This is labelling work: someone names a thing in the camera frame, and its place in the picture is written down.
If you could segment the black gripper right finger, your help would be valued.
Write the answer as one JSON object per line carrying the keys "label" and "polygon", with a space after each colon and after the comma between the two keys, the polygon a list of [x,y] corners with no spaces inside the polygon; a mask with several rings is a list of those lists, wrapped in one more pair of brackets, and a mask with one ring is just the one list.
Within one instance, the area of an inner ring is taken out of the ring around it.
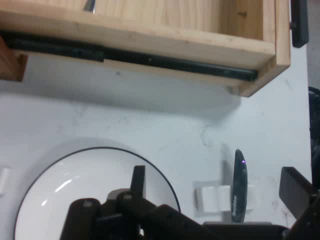
{"label": "black gripper right finger", "polygon": [[320,191],[294,167],[281,169],[279,197],[296,219],[285,240],[320,238]]}

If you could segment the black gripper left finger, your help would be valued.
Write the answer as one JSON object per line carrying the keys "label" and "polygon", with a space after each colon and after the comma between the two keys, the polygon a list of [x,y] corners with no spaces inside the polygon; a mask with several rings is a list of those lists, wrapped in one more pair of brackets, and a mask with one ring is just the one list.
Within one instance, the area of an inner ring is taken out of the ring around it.
{"label": "black gripper left finger", "polygon": [[133,168],[130,188],[101,204],[94,198],[69,206],[62,240],[211,240],[212,232],[179,211],[143,197],[145,166]]}

